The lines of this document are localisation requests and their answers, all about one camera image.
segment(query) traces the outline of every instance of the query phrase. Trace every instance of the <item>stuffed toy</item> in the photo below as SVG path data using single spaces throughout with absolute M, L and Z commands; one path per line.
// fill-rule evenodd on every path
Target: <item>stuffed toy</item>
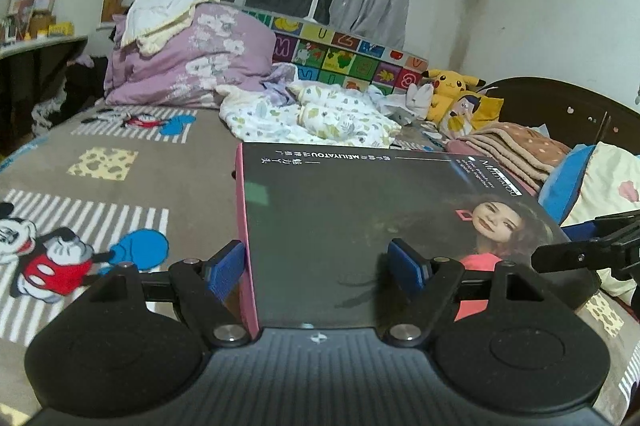
M 498 120 L 503 102 L 500 98 L 465 91 L 447 108 L 440 121 L 440 133 L 449 139 L 458 139 L 481 129 L 490 121 Z
M 420 119 L 427 119 L 433 98 L 433 85 L 426 83 L 418 89 L 418 85 L 412 83 L 406 90 L 406 107 L 417 114 Z
M 427 119 L 440 123 L 450 104 L 467 90 L 467 86 L 482 87 L 485 82 L 473 76 L 463 76 L 455 71 L 430 69 L 422 73 L 422 77 L 431 79 L 433 83 L 433 98 Z

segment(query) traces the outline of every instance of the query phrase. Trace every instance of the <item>colorful foam mat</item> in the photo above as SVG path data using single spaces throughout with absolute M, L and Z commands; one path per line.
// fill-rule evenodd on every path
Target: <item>colorful foam mat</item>
M 295 63 L 301 80 L 338 83 L 361 91 L 373 83 L 385 94 L 404 93 L 429 67 L 424 58 L 327 26 L 269 12 L 243 11 L 275 32 L 273 61 Z

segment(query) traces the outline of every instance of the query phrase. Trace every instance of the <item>pink book edge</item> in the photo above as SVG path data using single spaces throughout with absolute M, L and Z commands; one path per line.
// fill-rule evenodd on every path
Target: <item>pink book edge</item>
M 246 249 L 246 269 L 240 277 L 240 313 L 244 326 L 252 338 L 256 338 L 260 327 L 258 311 L 255 307 L 254 278 L 251 273 L 251 254 L 249 252 L 249 229 L 246 223 L 244 204 L 244 167 L 242 165 L 242 143 L 236 150 L 236 210 L 238 215 L 238 238 Z

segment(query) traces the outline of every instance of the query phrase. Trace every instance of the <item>blue clamp pad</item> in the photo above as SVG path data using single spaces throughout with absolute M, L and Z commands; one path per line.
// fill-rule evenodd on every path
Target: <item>blue clamp pad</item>
M 411 246 L 401 239 L 393 239 L 386 250 L 391 274 L 400 289 L 413 298 L 431 276 L 430 264 Z
M 205 263 L 204 280 L 209 290 L 223 302 L 236 286 L 246 265 L 246 249 L 231 241 Z
M 593 221 L 574 224 L 573 226 L 565 226 L 562 228 L 564 234 L 569 237 L 572 242 L 588 241 L 596 236 L 596 225 Z

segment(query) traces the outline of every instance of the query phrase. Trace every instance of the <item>blue pillow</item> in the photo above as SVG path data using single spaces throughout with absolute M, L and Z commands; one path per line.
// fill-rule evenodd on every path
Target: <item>blue pillow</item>
M 562 159 L 560 164 L 554 168 L 553 172 L 551 172 L 549 177 L 546 179 L 545 183 L 542 186 L 542 189 L 540 190 L 540 193 L 538 194 L 538 203 L 541 206 L 544 207 L 544 202 L 551 193 L 551 187 L 556 183 L 556 180 L 558 179 L 560 172 L 562 172 L 562 168 L 564 167 L 564 163 L 566 162 L 566 160 L 571 157 L 573 153 L 584 150 L 585 148 L 587 148 L 587 145 L 575 145 L 574 149 L 572 149 L 571 152 L 564 156 L 564 159 Z
M 566 218 L 580 193 L 582 177 L 595 145 L 576 146 L 546 180 L 538 202 L 558 224 Z

